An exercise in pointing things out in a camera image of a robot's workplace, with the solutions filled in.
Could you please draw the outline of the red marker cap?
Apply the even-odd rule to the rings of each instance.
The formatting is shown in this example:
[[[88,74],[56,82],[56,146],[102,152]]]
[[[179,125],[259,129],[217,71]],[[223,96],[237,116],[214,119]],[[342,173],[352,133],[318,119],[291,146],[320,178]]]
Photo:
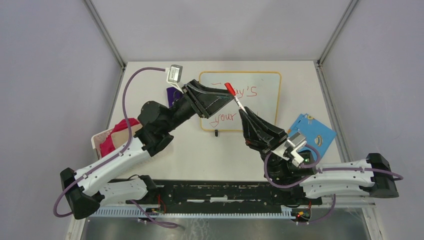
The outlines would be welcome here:
[[[224,86],[226,87],[226,89],[228,90],[228,92],[229,92],[232,96],[234,96],[234,97],[236,97],[236,96],[237,96],[237,93],[236,93],[236,91],[234,90],[234,88],[233,88],[233,86],[231,85],[231,83],[226,82],[226,83],[224,84]]]

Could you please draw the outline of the red capped whiteboard marker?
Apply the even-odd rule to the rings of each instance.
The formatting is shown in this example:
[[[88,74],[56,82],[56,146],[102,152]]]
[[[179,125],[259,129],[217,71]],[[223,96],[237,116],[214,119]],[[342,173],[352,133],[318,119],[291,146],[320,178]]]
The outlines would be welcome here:
[[[236,103],[237,107],[238,107],[240,110],[242,110],[243,112],[246,112],[245,107],[242,105],[242,103],[240,102],[239,98],[238,98],[236,95],[234,95],[234,96],[233,96],[233,99],[234,99],[234,101],[235,101],[235,103]]]

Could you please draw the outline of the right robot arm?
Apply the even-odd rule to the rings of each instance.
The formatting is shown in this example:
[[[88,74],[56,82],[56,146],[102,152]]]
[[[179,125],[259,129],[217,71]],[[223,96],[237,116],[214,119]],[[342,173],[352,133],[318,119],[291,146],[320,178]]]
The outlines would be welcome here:
[[[241,107],[239,114],[245,144],[260,154],[264,178],[273,187],[289,192],[293,203],[327,195],[399,197],[396,183],[404,176],[393,172],[381,154],[370,153],[357,161],[321,163],[322,155],[309,144],[308,134],[287,132],[248,107]]]

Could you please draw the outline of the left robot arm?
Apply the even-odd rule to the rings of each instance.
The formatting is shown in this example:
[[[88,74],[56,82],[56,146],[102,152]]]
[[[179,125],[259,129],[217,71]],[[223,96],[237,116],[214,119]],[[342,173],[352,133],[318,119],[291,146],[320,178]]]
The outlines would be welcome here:
[[[79,170],[66,168],[60,173],[64,196],[77,220],[95,213],[101,206],[157,198],[154,182],[148,176],[133,180],[112,180],[135,165],[148,162],[173,140],[171,131],[192,116],[209,118],[233,101],[236,92],[230,83],[225,89],[205,87],[192,80],[182,87],[182,97],[171,107],[155,101],[146,102],[138,121],[142,127],[130,133],[129,140],[100,160]]]

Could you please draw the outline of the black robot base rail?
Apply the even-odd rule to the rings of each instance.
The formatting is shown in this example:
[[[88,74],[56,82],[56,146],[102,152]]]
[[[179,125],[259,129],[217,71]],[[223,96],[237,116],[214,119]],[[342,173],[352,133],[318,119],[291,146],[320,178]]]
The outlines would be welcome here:
[[[282,207],[321,205],[301,187],[282,189],[261,181],[153,180],[155,188],[137,200],[167,214],[270,214]]]

